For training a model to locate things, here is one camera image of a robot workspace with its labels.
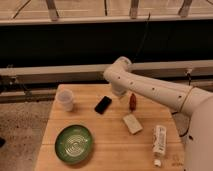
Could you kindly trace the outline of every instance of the bar of soap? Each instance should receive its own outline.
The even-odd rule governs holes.
[[[132,114],[124,116],[123,120],[124,120],[125,124],[127,125],[129,131],[132,134],[136,134],[137,132],[139,132],[139,131],[141,131],[143,129],[143,127],[140,124],[140,122]]]

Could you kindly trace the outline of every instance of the bottle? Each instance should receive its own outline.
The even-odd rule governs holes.
[[[156,125],[153,133],[153,149],[154,165],[161,167],[161,160],[166,154],[166,127],[163,125]]]

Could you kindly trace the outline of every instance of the railing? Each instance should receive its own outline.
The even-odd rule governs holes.
[[[0,23],[110,22],[213,18],[210,0],[3,0]]]

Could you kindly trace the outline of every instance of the black wall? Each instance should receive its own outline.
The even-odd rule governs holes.
[[[0,27],[0,67],[213,59],[213,20]]]

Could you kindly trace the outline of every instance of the plate rim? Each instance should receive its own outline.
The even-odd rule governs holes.
[[[74,126],[81,127],[81,128],[85,129],[85,130],[89,133],[89,136],[91,137],[91,147],[89,148],[88,152],[86,152],[85,157],[83,157],[82,159],[76,160],[76,161],[65,161],[63,158],[60,157],[60,155],[58,155],[57,142],[58,142],[59,137],[63,134],[63,132],[64,132],[65,130],[69,129],[70,127],[74,127]],[[61,161],[65,162],[65,163],[67,163],[67,164],[70,164],[70,165],[72,165],[72,164],[77,164],[77,163],[80,163],[81,161],[85,160],[85,159],[89,156],[89,154],[91,153],[92,148],[93,148],[93,136],[92,136],[90,130],[89,130],[87,127],[85,127],[84,125],[80,125],[80,124],[69,125],[69,126],[65,127],[64,129],[62,129],[62,130],[60,131],[60,133],[57,135],[56,140],[55,140],[55,145],[54,145],[54,146],[55,146],[55,153],[56,153],[56,156],[57,156]]]

